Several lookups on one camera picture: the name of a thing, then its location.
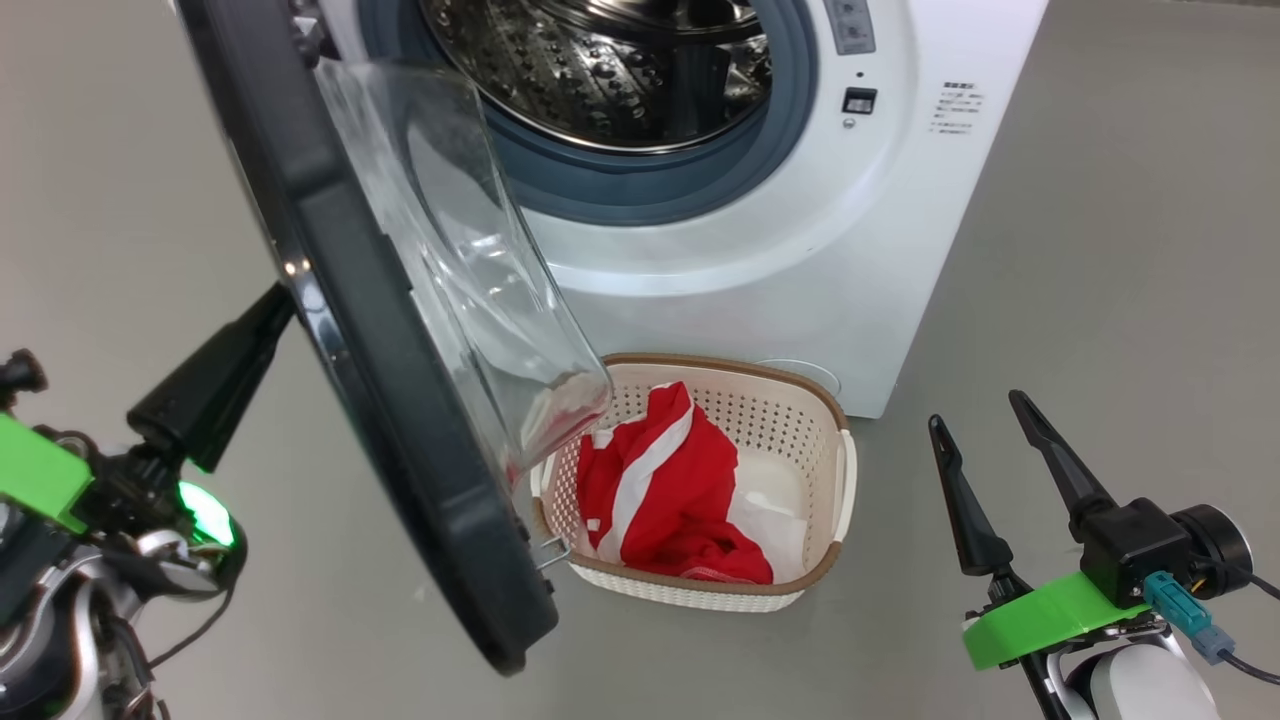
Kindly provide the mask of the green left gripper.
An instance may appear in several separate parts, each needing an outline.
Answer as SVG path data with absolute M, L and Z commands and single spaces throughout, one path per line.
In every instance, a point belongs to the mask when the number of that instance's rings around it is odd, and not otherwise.
M 187 465 L 212 473 L 294 319 L 273 284 L 127 414 L 141 442 L 106 454 L 88 436 L 3 416 L 3 588 L 74 577 L 129 591 L 232 591 L 243 532 Z

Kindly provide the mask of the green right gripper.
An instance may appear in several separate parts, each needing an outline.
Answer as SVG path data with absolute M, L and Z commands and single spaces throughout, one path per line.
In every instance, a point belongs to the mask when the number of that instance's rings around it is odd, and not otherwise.
M 1084 523 L 1117 505 L 1092 470 L 1065 441 L 1030 396 L 1010 389 L 1009 402 L 1029 446 L 1041 452 L 1068 510 L 1068 529 L 1084 541 Z M 1030 585 L 1012 569 L 1012 551 L 989 523 L 963 470 L 963 455 L 945 420 L 928 420 L 931 447 L 940 474 L 960 570 L 988 577 L 988 597 L 1009 601 L 968 623 L 963 632 L 972 666 L 984 671 L 1020 657 L 1087 635 L 1149 611 L 1139 602 L 1120 609 L 1082 571 Z

